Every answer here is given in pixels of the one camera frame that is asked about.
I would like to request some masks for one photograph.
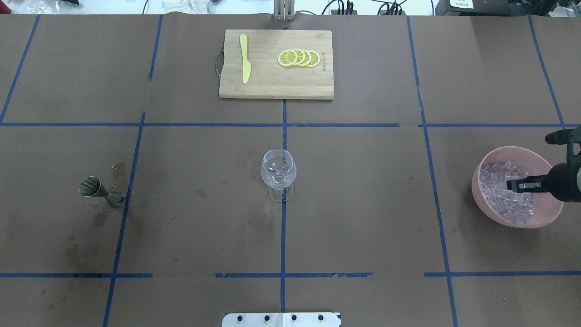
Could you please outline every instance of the knife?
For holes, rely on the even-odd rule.
[[[248,37],[246,34],[240,34],[240,48],[242,49],[242,82],[248,83],[252,65],[248,61]]]

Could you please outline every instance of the bowl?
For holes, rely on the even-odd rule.
[[[553,222],[563,209],[563,202],[554,198],[551,193],[539,193],[536,202],[535,212],[529,223],[524,226],[515,225],[505,220],[499,215],[486,201],[482,188],[480,186],[480,169],[495,162],[506,163],[513,161],[519,169],[531,172],[533,176],[546,175],[552,166],[543,157],[531,150],[521,147],[501,147],[490,151],[480,162],[474,175],[472,175],[472,196],[478,205],[478,208],[484,212],[490,219],[506,226],[516,228],[540,228]]]

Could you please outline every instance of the metal jigger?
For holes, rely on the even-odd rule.
[[[81,182],[81,186],[78,187],[78,191],[86,198],[104,197],[107,203],[113,208],[118,208],[125,201],[123,193],[107,192],[101,184],[101,181],[95,176],[85,178]]]

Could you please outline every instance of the white label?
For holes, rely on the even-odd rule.
[[[472,0],[450,0],[450,6],[456,8],[474,9]]]

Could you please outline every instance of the wine glass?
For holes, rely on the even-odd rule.
[[[268,186],[267,193],[273,201],[283,203],[292,196],[296,164],[287,150],[272,149],[266,152],[260,175]]]

